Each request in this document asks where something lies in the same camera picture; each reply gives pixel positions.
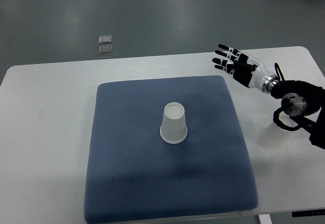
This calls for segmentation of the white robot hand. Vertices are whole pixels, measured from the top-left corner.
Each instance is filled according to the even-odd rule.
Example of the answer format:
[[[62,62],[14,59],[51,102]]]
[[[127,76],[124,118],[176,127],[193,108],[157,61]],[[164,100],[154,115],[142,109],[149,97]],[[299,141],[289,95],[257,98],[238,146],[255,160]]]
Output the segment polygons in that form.
[[[245,87],[256,88],[261,92],[271,92],[273,86],[279,82],[279,76],[269,72],[258,59],[224,44],[218,44],[218,47],[224,52],[215,50],[215,53],[226,59],[213,58],[214,67],[233,74],[233,78]]]

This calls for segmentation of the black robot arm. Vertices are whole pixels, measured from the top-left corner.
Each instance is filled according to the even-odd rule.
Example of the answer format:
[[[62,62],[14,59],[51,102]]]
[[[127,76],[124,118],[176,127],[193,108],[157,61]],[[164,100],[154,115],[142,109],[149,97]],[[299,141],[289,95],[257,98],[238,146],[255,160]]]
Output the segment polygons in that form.
[[[235,48],[218,44],[212,61],[216,69],[230,74],[247,88],[256,88],[281,100],[273,122],[281,129],[307,131],[312,145],[324,149],[324,88],[305,81],[286,80],[278,63],[270,72],[255,57]]]

